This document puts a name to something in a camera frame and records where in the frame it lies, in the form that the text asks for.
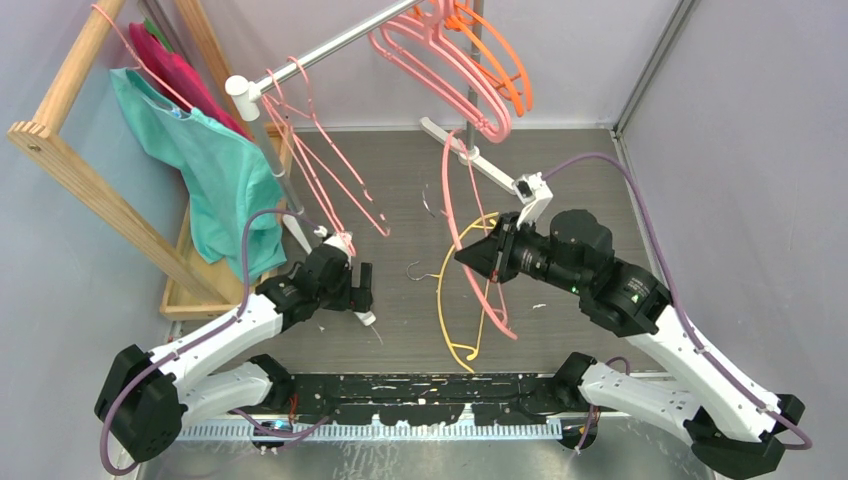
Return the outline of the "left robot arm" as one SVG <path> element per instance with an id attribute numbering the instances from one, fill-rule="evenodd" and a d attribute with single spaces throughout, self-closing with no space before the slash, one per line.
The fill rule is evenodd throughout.
<path id="1" fill-rule="evenodd" d="M 191 334 L 150 351 L 126 347 L 95 402 L 101 446 L 115 439 L 143 463 L 167 450 L 185 428 L 212 417 L 243 407 L 282 411 L 294 397 L 294 383 L 277 360 L 261 354 L 228 371 L 221 366 L 319 310 L 350 311 L 372 325 L 372 281 L 372 263 L 355 270 L 333 235 L 292 271 L 261 282 L 234 309 Z"/>

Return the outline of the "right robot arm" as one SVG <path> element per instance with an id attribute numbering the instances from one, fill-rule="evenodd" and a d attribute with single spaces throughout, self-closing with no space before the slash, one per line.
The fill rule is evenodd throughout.
<path id="1" fill-rule="evenodd" d="M 677 437 L 730 479 L 776 470 L 786 452 L 779 434 L 798 423 L 804 404 L 758 386 L 700 339 L 669 289 L 648 270 L 618 258 L 612 241 L 611 231 L 585 210 L 558 213 L 547 234 L 507 213 L 456 259 L 493 282 L 523 274 L 574 294 L 592 323 L 649 355 L 676 380 L 666 388 L 575 352 L 552 380 L 565 409 L 627 413 Z"/>

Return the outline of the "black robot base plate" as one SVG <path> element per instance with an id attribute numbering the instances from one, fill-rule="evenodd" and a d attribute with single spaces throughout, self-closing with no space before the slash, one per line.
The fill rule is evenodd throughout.
<path id="1" fill-rule="evenodd" d="M 241 410 L 293 416 L 299 424 L 327 418 L 364 426 L 376 418 L 396 426 L 452 425 L 468 411 L 476 426 L 541 425 L 550 417 L 588 412 L 556 396 L 553 377 L 537 373 L 296 374 L 288 395 Z"/>

